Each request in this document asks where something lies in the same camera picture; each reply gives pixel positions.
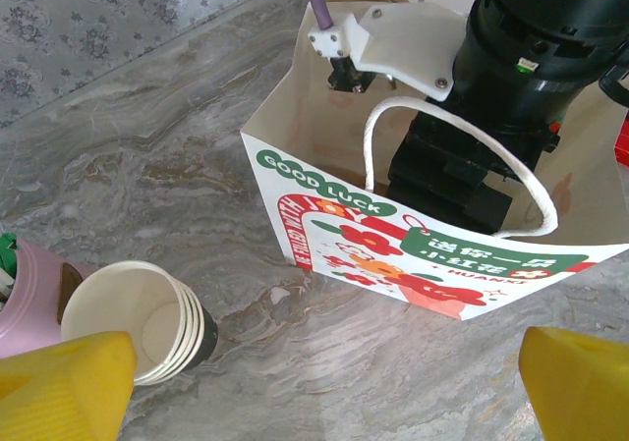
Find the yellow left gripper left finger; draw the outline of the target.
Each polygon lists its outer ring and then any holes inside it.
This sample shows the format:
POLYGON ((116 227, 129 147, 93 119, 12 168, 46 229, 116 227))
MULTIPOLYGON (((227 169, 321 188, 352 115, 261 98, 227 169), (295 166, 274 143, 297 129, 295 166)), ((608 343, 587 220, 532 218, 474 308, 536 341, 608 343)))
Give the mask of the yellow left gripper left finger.
POLYGON ((126 332, 102 332, 1 360, 3 440, 115 440, 134 389, 126 332))

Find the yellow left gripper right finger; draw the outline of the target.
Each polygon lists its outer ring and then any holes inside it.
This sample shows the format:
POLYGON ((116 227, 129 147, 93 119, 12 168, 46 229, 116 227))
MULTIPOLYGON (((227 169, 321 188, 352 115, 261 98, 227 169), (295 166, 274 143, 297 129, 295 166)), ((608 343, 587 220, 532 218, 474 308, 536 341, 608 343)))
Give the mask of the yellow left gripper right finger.
POLYGON ((628 438, 627 345, 530 327, 518 364, 544 439, 628 438))

